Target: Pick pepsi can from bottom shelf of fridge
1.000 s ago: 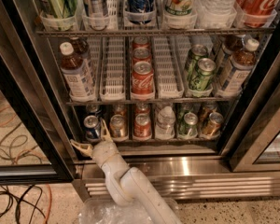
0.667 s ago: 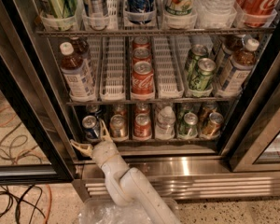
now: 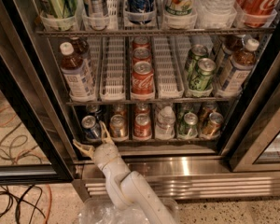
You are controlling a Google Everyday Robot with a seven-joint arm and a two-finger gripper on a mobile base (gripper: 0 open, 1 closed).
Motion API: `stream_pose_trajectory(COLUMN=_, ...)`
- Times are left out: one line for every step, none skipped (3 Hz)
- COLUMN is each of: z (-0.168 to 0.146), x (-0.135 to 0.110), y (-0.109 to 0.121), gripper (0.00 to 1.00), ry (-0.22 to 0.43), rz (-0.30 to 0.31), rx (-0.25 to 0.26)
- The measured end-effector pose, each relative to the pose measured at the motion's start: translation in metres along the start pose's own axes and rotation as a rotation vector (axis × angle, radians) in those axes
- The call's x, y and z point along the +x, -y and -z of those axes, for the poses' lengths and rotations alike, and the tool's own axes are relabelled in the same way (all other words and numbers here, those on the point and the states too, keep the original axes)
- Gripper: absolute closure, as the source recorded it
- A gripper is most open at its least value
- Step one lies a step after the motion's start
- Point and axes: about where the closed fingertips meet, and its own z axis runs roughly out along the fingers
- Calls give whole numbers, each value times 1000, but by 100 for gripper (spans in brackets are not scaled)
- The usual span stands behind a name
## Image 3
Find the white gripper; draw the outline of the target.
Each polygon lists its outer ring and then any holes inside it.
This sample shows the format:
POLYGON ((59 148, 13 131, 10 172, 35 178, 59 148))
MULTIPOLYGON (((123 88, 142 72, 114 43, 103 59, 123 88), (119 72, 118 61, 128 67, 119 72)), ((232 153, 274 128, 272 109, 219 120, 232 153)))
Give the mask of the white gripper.
POLYGON ((103 121, 99 121, 101 127, 102 144, 95 149, 94 146, 84 145, 76 139, 73 140, 73 145, 87 157, 93 158, 94 164, 103 171, 104 168, 110 167, 114 170, 120 165, 121 156, 118 148, 114 145, 108 129, 103 121))

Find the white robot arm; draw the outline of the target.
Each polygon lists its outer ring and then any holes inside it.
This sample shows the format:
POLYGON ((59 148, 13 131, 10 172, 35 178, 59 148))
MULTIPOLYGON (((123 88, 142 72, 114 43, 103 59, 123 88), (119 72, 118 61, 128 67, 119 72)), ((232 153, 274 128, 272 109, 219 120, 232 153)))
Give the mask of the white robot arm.
POLYGON ((103 172, 105 188, 112 203, 120 210, 138 204, 150 224, 177 224, 146 179, 140 173, 129 169, 102 121, 100 127, 100 146, 86 147, 76 139, 73 144, 103 172))

